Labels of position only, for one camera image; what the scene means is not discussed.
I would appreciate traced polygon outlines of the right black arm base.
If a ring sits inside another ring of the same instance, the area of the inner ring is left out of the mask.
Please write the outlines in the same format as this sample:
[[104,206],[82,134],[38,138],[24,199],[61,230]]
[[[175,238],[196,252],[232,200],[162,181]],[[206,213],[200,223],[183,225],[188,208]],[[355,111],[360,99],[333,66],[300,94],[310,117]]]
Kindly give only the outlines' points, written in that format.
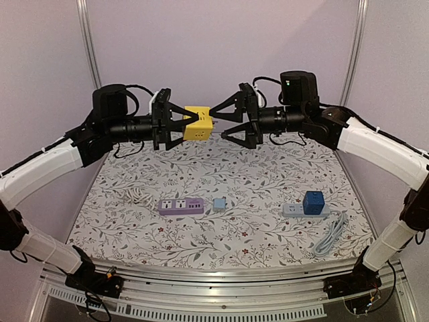
[[350,273],[325,278],[323,291],[329,299],[335,299],[373,290],[381,285],[378,271],[374,272],[364,265],[356,265]]

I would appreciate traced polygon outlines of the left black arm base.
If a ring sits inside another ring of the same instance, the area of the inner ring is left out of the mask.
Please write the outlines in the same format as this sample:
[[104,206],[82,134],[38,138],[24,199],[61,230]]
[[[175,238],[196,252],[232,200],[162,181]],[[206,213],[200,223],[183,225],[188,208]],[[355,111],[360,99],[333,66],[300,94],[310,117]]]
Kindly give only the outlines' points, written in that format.
[[81,267],[66,277],[65,285],[77,290],[91,291],[97,295],[118,299],[123,289],[124,279],[112,266],[107,272],[96,272],[94,267]]

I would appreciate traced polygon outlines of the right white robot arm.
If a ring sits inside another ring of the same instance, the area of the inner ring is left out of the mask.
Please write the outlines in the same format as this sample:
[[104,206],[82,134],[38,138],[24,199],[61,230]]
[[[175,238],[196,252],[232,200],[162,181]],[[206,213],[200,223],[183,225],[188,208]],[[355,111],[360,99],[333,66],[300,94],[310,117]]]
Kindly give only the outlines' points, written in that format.
[[355,112],[320,102],[315,74],[294,70],[281,73],[279,107],[261,107],[257,91],[247,83],[210,116],[236,122],[223,139],[245,148],[262,144],[265,133],[298,132],[319,144],[360,157],[406,183],[410,191],[401,213],[359,256],[347,276],[351,292],[361,292],[375,274],[419,232],[428,229],[428,153],[377,129]]

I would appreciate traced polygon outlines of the blue cube plug adapter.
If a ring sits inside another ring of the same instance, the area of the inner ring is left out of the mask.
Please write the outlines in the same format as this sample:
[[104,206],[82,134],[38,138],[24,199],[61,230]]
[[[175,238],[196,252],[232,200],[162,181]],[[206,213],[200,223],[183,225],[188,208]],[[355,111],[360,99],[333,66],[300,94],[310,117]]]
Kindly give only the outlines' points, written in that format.
[[302,201],[305,215],[320,215],[324,208],[324,196],[321,191],[307,191]]

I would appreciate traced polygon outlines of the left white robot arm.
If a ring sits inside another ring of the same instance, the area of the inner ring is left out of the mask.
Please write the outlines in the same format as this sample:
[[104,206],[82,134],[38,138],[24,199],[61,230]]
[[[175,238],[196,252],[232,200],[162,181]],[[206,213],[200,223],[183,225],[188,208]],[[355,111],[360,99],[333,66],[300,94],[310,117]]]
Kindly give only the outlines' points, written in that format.
[[61,176],[100,160],[115,144],[151,141],[154,149],[170,150],[183,142],[171,133],[198,121],[196,113],[170,102],[170,89],[151,96],[148,115],[128,112],[128,100],[138,102],[134,85],[112,84],[93,92],[93,108],[81,125],[1,172],[1,249],[25,253],[63,270],[85,291],[95,290],[99,275],[92,260],[78,247],[24,223],[17,206]]

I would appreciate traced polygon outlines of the yellow cube plug adapter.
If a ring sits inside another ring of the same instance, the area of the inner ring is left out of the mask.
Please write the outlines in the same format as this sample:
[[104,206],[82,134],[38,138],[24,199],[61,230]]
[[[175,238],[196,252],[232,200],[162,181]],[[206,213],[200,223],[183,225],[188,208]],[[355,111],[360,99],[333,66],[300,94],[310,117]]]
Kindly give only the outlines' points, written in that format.
[[198,114],[199,120],[185,127],[183,137],[185,141],[207,141],[212,133],[214,124],[209,115],[210,107],[185,106],[185,110]]

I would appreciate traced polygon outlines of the grey-blue power strip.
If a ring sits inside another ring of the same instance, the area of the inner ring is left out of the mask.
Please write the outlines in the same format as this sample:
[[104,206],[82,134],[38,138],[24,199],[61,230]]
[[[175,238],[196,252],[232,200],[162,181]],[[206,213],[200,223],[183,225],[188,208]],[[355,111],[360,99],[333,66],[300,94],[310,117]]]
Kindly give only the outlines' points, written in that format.
[[282,207],[282,216],[286,218],[325,218],[330,215],[330,207],[325,205],[320,214],[305,214],[302,204],[285,204]]

